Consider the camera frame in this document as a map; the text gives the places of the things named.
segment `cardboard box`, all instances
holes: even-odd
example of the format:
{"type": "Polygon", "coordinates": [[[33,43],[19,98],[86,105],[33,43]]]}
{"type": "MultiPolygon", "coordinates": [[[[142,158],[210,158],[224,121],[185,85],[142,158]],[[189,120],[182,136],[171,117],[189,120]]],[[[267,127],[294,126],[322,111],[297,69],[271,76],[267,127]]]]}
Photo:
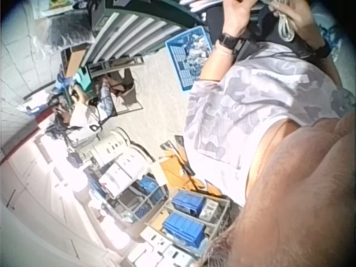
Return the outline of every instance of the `cardboard box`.
{"type": "Polygon", "coordinates": [[[67,78],[73,77],[76,74],[85,55],[86,48],[86,44],[69,48],[70,52],[68,53],[69,55],[67,59],[68,64],[65,68],[67,78]]]}

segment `plastic bag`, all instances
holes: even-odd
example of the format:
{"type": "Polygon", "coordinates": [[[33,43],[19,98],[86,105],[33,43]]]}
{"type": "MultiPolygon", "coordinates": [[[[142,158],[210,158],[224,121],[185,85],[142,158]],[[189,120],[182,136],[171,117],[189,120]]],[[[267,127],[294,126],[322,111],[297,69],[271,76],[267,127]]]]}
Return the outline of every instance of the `plastic bag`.
{"type": "Polygon", "coordinates": [[[69,47],[95,42],[87,13],[45,18],[38,22],[35,33],[33,44],[43,58],[69,47]]]}

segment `tiled wall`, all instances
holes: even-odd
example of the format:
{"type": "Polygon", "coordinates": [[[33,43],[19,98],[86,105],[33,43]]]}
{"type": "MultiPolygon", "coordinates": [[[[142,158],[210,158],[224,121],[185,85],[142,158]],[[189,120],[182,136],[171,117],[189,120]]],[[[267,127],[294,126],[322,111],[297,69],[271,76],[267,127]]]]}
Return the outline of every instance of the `tiled wall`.
{"type": "Polygon", "coordinates": [[[42,57],[32,42],[35,21],[26,1],[15,6],[1,24],[1,146],[33,118],[18,111],[23,97],[56,79],[60,54],[42,57]]]}

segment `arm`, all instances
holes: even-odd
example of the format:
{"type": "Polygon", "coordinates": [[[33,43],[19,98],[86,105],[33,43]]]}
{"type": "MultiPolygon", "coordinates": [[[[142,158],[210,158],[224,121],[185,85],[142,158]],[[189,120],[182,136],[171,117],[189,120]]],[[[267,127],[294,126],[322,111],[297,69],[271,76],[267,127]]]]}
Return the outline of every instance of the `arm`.
{"type": "Polygon", "coordinates": [[[326,75],[328,75],[333,82],[336,84],[337,88],[341,88],[343,85],[341,83],[341,78],[338,70],[334,64],[333,58],[329,55],[327,58],[319,58],[317,60],[312,60],[311,63],[316,65],[321,69],[326,75]]]}
{"type": "MultiPolygon", "coordinates": [[[[317,50],[325,45],[325,41],[320,34],[320,29],[314,20],[308,3],[305,0],[291,0],[289,6],[279,2],[272,2],[271,5],[272,7],[270,7],[270,9],[272,11],[276,9],[289,17],[290,22],[297,34],[300,38],[307,42],[311,48],[317,50]]],[[[327,58],[313,60],[312,63],[328,75],[334,81],[336,86],[342,86],[339,72],[336,69],[334,61],[330,55],[327,58]]]]}
{"type": "MultiPolygon", "coordinates": [[[[250,21],[251,8],[257,0],[224,0],[223,33],[239,37],[246,30],[250,21]]],[[[230,69],[234,60],[233,51],[216,41],[215,48],[201,70],[200,79],[220,81],[230,69]]]]}

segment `black watch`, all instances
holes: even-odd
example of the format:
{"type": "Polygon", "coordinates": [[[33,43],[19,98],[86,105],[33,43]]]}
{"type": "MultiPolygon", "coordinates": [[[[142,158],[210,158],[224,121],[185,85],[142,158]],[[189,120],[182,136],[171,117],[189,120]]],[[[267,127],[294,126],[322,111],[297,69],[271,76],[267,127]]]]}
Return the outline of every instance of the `black watch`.
{"type": "Polygon", "coordinates": [[[317,58],[327,58],[332,52],[329,43],[325,40],[325,45],[314,50],[314,55],[317,58]]]}
{"type": "Polygon", "coordinates": [[[222,33],[218,40],[222,46],[226,47],[227,49],[234,50],[239,41],[239,38],[233,37],[227,33],[222,33]]]}

